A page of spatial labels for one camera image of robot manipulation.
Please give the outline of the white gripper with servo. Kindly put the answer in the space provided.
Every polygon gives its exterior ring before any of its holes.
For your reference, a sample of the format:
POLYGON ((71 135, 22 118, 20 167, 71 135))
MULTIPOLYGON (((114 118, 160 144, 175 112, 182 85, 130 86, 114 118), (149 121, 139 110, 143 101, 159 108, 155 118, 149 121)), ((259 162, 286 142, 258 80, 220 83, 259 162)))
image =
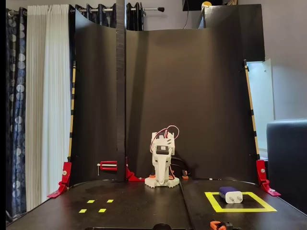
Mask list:
POLYGON ((168 145, 155 145, 153 148, 153 166, 155 166, 155 180, 159 185, 169 181, 169 163, 173 148, 168 145))

